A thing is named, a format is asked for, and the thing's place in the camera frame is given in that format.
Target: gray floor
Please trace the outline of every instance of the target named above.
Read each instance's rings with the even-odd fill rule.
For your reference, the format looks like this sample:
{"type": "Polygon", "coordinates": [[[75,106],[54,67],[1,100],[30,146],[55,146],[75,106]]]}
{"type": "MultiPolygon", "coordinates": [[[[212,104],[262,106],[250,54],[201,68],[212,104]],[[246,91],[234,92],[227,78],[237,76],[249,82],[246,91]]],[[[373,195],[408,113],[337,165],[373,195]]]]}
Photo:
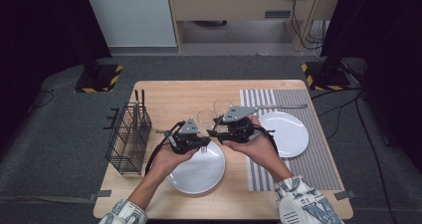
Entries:
{"type": "MultiPolygon", "coordinates": [[[[317,24],[312,35],[318,35],[317,24]]],[[[304,80],[299,65],[305,61],[318,61],[318,54],[319,49],[294,51],[283,20],[229,22],[225,26],[189,23],[180,53],[120,50],[113,54],[112,61],[104,59],[104,62],[124,65],[115,91],[111,93],[73,93],[81,66],[52,75],[43,83],[43,89],[54,94],[51,103],[33,110],[16,133],[13,148],[0,163],[0,195],[65,196],[86,200],[89,194],[96,193],[107,165],[104,156],[99,155],[106,153],[107,148],[108,136],[102,127],[109,125],[106,119],[110,115],[109,109],[119,107],[127,100],[136,81],[304,80]]],[[[364,67],[359,59],[347,58],[345,61],[357,69],[364,67]]],[[[350,81],[358,87],[353,79],[350,81]]],[[[316,98],[316,112],[323,113],[341,106],[354,99],[357,93],[338,92],[316,98]]],[[[321,92],[311,91],[310,94],[314,97],[321,92]]],[[[41,93],[36,104],[49,99],[49,93],[41,93]]],[[[359,100],[358,107],[378,156],[389,202],[398,223],[421,223],[421,173],[400,148],[384,144],[370,106],[359,100]]],[[[321,115],[319,120],[327,136],[335,133],[327,142],[345,189],[357,194],[356,198],[350,199],[354,215],[345,223],[393,223],[388,214],[377,161],[355,105],[341,110],[339,122],[337,115],[338,109],[321,115]]],[[[93,207],[93,203],[0,202],[0,223],[96,223],[98,219],[93,216],[93,207]]]]}

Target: white plate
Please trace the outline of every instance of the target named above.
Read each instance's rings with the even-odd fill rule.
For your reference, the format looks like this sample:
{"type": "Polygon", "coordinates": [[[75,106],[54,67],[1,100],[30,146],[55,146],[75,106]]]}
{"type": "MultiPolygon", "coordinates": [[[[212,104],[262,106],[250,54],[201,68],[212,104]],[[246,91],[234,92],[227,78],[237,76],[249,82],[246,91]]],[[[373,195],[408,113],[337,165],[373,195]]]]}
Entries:
{"type": "Polygon", "coordinates": [[[286,112],[267,112],[260,118],[266,130],[275,130],[274,136],[280,157],[294,157],[308,147],[310,135],[304,124],[286,112]]]}
{"type": "Polygon", "coordinates": [[[223,151],[213,141],[207,152],[197,151],[191,159],[180,163],[167,180],[179,191],[188,194],[206,192],[220,181],[226,168],[223,151]]]}

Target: patterned sleeve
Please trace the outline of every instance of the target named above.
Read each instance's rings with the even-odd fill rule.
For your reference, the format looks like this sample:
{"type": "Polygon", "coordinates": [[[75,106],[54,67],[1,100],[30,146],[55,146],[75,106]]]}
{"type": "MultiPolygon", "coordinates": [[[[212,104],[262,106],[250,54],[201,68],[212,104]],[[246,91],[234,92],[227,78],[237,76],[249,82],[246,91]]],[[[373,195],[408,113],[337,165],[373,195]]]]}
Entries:
{"type": "Polygon", "coordinates": [[[276,183],[277,207],[284,224],[343,224],[325,196],[301,176],[276,183]]]}
{"type": "Polygon", "coordinates": [[[121,199],[112,211],[103,217],[100,224],[145,224],[146,220],[147,216],[142,209],[126,199],[121,199]]]}

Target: black curtain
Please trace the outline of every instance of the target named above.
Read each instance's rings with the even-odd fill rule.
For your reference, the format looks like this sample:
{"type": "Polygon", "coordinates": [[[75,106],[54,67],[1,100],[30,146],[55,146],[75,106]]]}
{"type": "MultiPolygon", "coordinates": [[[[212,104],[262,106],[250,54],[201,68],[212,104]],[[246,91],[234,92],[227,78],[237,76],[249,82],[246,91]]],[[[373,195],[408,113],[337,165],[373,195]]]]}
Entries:
{"type": "Polygon", "coordinates": [[[42,82],[82,63],[69,41],[68,27],[57,14],[67,14],[95,59],[111,57],[89,0],[0,0],[0,154],[27,114],[42,82]]]}
{"type": "Polygon", "coordinates": [[[362,87],[385,141],[422,171],[422,0],[338,0],[322,55],[367,62],[362,87]]]}
{"type": "Polygon", "coordinates": [[[370,59],[384,43],[406,3],[407,0],[338,0],[321,55],[370,59]]]}

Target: striped placemat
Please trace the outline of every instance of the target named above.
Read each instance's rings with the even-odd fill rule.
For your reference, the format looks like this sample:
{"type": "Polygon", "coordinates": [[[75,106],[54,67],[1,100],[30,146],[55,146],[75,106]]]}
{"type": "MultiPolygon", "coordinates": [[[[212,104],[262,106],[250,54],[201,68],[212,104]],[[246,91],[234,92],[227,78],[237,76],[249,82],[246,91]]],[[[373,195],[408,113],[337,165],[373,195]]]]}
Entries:
{"type": "MultiPolygon", "coordinates": [[[[307,90],[241,90],[241,106],[259,105],[298,105],[311,104],[307,90]]],[[[324,143],[325,137],[319,131],[317,118],[310,107],[306,109],[259,110],[256,115],[267,112],[286,112],[297,117],[307,128],[310,142],[307,149],[298,156],[283,158],[294,175],[302,175],[307,183],[319,190],[340,190],[341,185],[332,164],[329,151],[324,143]]],[[[250,191],[272,191],[274,180],[270,173],[247,159],[248,184],[250,191]]]]}

